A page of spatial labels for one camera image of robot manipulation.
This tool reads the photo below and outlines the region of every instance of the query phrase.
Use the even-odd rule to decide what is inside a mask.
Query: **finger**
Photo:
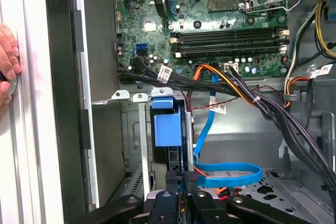
[[[7,53],[0,45],[0,71],[5,75],[5,77],[9,80],[14,80],[16,75],[13,70],[13,66],[7,57]]]
[[[19,56],[19,45],[18,45],[17,40],[15,39],[12,31],[2,23],[0,23],[0,31],[2,31],[2,33],[4,35],[6,35],[6,37],[8,38],[9,43],[11,44],[11,46],[13,48],[14,54],[16,56]]]
[[[0,82],[0,105],[4,103],[11,85],[7,81]]]
[[[11,100],[12,100],[11,96],[6,97],[5,101],[0,106],[0,115],[2,115],[6,111],[6,109],[8,108],[9,103],[11,102]]]

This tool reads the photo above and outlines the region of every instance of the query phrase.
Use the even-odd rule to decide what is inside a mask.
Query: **ventilation holes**
[[[134,184],[134,186],[131,190],[131,194],[135,194],[135,192],[137,191],[137,189],[140,185],[141,180],[142,180],[142,173],[139,174],[139,176],[138,176],[138,178],[137,178],[137,180],[136,180],[136,182],[135,182],[135,184]]]

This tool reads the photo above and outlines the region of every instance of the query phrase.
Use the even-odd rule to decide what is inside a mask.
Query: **yellow cable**
[[[321,29],[321,14],[322,14],[322,7],[323,7],[323,4],[319,4],[319,7],[316,11],[316,32],[317,32],[317,37],[318,37],[318,40],[322,46],[322,48],[328,53],[330,54],[333,58],[336,58],[336,53],[331,51],[327,44],[325,44],[326,42],[324,41],[323,39],[323,34],[322,34],[322,29]]]

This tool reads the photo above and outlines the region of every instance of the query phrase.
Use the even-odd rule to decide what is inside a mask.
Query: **cable bundle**
[[[336,189],[336,175],[310,134],[282,105],[265,94],[251,90],[239,73],[233,68],[229,68],[228,72],[237,84],[218,68],[209,65],[200,65],[195,73],[194,79],[172,72],[168,83],[165,84],[157,81],[158,74],[146,66],[141,58],[135,57],[132,65],[138,73],[121,71],[119,72],[119,76],[144,81],[157,87],[171,87],[175,90],[230,94],[235,97],[240,97],[250,105],[258,108],[266,120],[273,121],[277,128],[281,130],[283,138],[293,153],[321,178],[324,182],[325,189],[329,192],[333,208],[335,207],[336,194],[334,190]],[[197,81],[203,70],[209,70],[217,74],[225,83]],[[304,143],[309,145],[311,151],[305,147]]]

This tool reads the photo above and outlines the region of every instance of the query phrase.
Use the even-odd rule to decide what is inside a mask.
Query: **black clamp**
[[[321,189],[323,191],[336,191],[336,186],[327,186],[327,185],[322,185]]]

